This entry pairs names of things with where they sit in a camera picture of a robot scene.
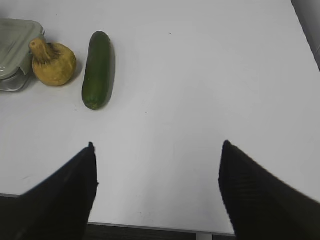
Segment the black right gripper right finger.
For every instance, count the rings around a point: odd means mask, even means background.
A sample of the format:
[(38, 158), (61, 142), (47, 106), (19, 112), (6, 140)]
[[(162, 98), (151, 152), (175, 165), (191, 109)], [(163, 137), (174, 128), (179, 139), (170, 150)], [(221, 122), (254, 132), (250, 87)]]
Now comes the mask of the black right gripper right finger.
[(238, 240), (318, 240), (320, 204), (284, 183), (228, 140), (218, 184)]

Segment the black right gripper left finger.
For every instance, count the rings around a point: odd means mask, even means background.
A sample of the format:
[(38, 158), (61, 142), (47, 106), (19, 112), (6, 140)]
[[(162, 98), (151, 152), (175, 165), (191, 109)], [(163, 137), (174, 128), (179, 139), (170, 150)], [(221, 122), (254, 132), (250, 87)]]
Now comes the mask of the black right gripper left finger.
[(93, 143), (46, 180), (0, 206), (2, 240), (81, 240), (98, 189)]

